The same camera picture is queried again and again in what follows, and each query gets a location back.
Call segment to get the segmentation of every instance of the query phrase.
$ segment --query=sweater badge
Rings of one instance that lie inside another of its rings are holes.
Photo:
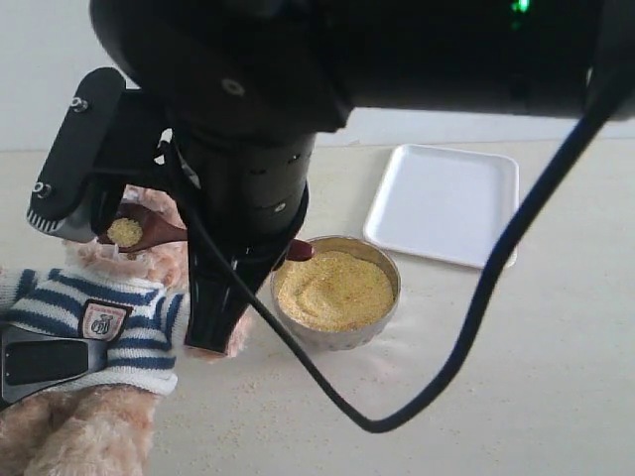
[[[132,312],[126,305],[89,299],[84,307],[79,330],[84,339],[111,342],[119,337],[123,323]]]

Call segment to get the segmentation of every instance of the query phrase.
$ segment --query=cornmeal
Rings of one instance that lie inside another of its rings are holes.
[[[121,248],[130,248],[141,241],[143,229],[135,220],[118,218],[108,228],[107,235],[114,244]]]
[[[338,251],[289,267],[279,293],[281,309],[316,330],[355,330],[381,319],[395,297],[381,269]]]

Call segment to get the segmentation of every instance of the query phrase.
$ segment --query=black cable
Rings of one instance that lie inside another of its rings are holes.
[[[440,371],[408,404],[392,415],[376,420],[364,416],[335,390],[296,340],[269,309],[254,296],[232,267],[225,261],[196,212],[196,203],[189,190],[191,186],[183,175],[176,146],[167,143],[164,143],[163,146],[166,165],[169,168],[174,188],[175,200],[180,204],[186,215],[188,227],[203,240],[208,251],[215,257],[220,268],[219,271],[242,292],[246,301],[262,315],[273,330],[289,346],[319,387],[342,412],[362,429],[372,433],[383,433],[405,424],[424,410],[447,388],[458,374],[476,339],[498,279],[514,249],[578,161],[581,154],[593,141],[604,124],[630,96],[634,88],[635,70],[632,67],[617,71],[610,80],[607,80],[604,89],[596,96],[582,119],[563,142],[494,246],[472,296],[460,334]]]

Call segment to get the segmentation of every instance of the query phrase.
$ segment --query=white tray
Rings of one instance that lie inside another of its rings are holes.
[[[483,268],[518,208],[510,158],[404,145],[392,155],[364,237],[386,250]],[[516,252],[507,266],[516,262]]]

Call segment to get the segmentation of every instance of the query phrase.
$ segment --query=metal bowl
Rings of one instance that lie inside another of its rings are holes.
[[[350,350],[360,345],[367,344],[377,334],[384,330],[386,324],[395,314],[401,292],[401,277],[397,266],[388,255],[375,246],[356,238],[345,236],[324,236],[309,241],[316,250],[316,255],[328,251],[340,251],[348,253],[357,259],[377,265],[388,277],[393,288],[395,301],[390,310],[379,320],[356,330],[347,331],[323,331],[307,327],[292,316],[282,311],[278,294],[282,283],[289,273],[290,265],[283,265],[271,278],[271,291],[274,307],[280,320],[287,326],[292,334],[307,346],[316,350]]]

